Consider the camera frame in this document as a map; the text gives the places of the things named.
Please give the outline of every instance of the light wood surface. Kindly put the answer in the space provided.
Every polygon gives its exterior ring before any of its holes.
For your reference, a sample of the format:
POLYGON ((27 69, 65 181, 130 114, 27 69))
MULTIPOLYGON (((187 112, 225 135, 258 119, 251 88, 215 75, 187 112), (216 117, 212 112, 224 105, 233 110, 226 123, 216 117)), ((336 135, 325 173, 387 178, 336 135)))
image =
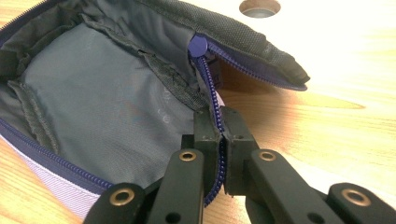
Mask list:
MULTIPOLYGON (((186 1, 266 34, 311 76, 308 91, 285 91, 223 65, 220 95, 261 147, 279 151, 316 189, 347 181, 396 207, 396 2, 284 0, 275 16, 251 19, 241 0, 186 1)), ((0 26, 37 2, 1 0, 0 26)), ((0 150, 0 223, 82 221, 1 140, 0 150)), ((249 223, 244 202, 221 194, 205 223, 249 223)))

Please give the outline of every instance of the zipper pouch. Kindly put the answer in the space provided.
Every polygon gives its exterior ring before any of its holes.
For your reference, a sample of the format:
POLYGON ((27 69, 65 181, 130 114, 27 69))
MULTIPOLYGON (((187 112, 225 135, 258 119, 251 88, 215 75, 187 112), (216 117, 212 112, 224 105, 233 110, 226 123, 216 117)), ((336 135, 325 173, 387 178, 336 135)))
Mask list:
POLYGON ((113 184, 156 188, 203 107, 219 130, 215 198, 226 158, 208 59, 296 91, 309 79, 264 35, 178 1, 49 0, 0 46, 0 134, 80 217, 113 184))

